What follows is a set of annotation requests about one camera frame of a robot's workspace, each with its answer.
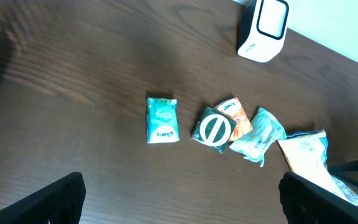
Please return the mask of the orange tissue packet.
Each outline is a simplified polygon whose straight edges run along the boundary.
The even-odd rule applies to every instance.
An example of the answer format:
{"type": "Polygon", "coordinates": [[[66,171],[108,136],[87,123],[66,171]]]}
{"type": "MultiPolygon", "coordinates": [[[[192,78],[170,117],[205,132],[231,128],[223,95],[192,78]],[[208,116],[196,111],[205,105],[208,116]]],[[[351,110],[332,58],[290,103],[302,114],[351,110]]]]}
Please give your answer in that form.
{"type": "Polygon", "coordinates": [[[229,142],[236,141],[253,130],[251,122],[237,97],[223,101],[214,108],[236,122],[236,127],[231,134],[229,142]]]}

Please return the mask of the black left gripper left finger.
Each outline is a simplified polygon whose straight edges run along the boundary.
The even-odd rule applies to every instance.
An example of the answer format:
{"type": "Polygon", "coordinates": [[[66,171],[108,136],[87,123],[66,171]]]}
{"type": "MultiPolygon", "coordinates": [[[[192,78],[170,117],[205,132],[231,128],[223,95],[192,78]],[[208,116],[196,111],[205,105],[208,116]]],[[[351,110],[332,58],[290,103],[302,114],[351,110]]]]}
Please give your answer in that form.
{"type": "Polygon", "coordinates": [[[0,210],[0,224],[80,222],[86,188],[80,172],[72,172],[0,210]]]}

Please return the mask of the yellow printed bag pack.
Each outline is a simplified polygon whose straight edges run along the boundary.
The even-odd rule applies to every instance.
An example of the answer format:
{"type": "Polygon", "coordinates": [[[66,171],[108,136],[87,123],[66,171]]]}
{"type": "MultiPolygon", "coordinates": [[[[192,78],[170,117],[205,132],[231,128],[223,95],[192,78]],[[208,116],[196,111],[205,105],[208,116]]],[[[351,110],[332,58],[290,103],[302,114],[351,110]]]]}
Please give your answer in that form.
{"type": "Polygon", "coordinates": [[[290,170],[343,200],[358,206],[358,195],[326,168],[328,138],[320,131],[295,132],[279,139],[290,170]]]}

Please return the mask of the teal snack packet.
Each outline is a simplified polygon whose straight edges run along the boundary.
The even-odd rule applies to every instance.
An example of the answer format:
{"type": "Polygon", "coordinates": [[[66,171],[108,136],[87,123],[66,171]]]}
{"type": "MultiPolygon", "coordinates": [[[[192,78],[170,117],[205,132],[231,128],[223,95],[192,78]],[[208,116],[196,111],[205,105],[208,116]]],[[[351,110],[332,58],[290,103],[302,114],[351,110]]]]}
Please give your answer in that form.
{"type": "Polygon", "coordinates": [[[286,139],[287,134],[278,119],[266,109],[260,107],[251,121],[253,130],[235,140],[229,148],[244,156],[251,162],[264,166],[265,153],[279,139],[286,139]]]}

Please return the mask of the white teal tissue pack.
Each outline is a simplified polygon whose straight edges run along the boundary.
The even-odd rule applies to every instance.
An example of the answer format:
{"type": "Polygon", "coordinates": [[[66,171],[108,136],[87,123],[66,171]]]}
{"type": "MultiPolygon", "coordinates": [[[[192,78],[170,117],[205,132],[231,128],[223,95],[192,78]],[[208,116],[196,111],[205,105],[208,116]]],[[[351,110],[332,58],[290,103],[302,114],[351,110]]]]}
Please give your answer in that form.
{"type": "Polygon", "coordinates": [[[180,140],[177,99],[147,98],[147,143],[171,143],[180,140]]]}

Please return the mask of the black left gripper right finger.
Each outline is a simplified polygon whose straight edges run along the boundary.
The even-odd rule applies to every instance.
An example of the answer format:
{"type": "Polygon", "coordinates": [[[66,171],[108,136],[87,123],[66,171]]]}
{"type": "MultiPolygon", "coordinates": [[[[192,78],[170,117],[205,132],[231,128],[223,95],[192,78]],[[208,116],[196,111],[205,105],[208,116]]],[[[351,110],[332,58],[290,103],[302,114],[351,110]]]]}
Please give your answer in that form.
{"type": "Polygon", "coordinates": [[[357,223],[358,207],[293,173],[286,172],[278,189],[288,223],[357,223]]]}

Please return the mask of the dark green round-logo packet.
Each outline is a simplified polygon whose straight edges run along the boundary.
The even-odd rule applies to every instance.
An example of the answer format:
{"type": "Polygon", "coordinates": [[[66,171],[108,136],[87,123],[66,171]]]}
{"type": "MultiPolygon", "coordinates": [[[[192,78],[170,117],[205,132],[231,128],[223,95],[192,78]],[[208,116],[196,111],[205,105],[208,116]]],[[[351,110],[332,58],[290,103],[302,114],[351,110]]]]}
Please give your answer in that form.
{"type": "Polygon", "coordinates": [[[191,138],[223,154],[236,122],[216,109],[206,107],[191,138]]]}

